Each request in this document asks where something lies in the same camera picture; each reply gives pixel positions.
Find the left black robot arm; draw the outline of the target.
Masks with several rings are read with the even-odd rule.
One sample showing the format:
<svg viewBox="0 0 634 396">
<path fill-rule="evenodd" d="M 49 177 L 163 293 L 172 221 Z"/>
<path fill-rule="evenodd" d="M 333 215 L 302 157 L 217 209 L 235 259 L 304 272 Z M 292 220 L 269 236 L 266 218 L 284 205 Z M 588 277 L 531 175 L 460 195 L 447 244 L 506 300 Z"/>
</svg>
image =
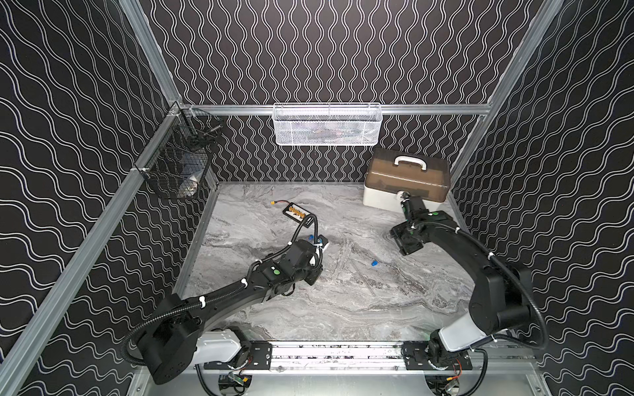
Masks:
<svg viewBox="0 0 634 396">
<path fill-rule="evenodd" d="M 205 333 L 251 305 L 291 295 L 298 282 L 314 285 L 323 272 L 328 244 L 317 216 L 308 214 L 284 248 L 253 262 L 240 280 L 204 295 L 164 298 L 149 318 L 124 336 L 119 346 L 122 359 L 146 367 L 155 384 L 172 381 L 190 366 L 244 364 L 244 341 L 234 332 L 215 333 L 209 346 Z"/>
</svg>

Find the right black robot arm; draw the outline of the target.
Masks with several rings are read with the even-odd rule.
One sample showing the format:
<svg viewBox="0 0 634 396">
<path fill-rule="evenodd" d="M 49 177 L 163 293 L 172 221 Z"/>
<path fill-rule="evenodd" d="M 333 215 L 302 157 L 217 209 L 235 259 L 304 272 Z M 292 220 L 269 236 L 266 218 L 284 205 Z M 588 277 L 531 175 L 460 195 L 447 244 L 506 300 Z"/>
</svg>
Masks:
<svg viewBox="0 0 634 396">
<path fill-rule="evenodd" d="M 419 196 L 401 195 L 405 222 L 391 229 L 401 255 L 426 244 L 443 249 L 474 282 L 467 312 L 430 337 L 435 356 L 458 353 L 496 340 L 546 349 L 546 320 L 533 296 L 530 270 L 504 262 L 444 211 L 431 211 Z"/>
</svg>

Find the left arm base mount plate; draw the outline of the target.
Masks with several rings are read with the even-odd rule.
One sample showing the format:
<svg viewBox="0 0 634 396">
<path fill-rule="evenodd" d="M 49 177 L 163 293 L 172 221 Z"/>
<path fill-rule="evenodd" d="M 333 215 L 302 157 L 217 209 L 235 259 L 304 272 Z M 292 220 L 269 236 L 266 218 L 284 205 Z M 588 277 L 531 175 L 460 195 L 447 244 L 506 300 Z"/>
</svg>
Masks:
<svg viewBox="0 0 634 396">
<path fill-rule="evenodd" d="M 237 355 L 228 362 L 212 361 L 204 363 L 202 367 L 207 371 L 269 370 L 272 350 L 272 343 L 247 342 L 239 349 Z"/>
</svg>

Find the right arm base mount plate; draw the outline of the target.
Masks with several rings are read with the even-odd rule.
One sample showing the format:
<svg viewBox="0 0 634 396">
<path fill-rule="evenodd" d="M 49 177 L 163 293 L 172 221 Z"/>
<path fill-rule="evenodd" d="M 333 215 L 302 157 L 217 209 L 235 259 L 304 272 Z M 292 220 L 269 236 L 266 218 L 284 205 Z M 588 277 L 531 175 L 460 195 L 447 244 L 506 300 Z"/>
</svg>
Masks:
<svg viewBox="0 0 634 396">
<path fill-rule="evenodd" d="M 401 347 L 407 371 L 471 371 L 467 351 L 446 351 L 438 341 L 404 342 Z"/>
</svg>

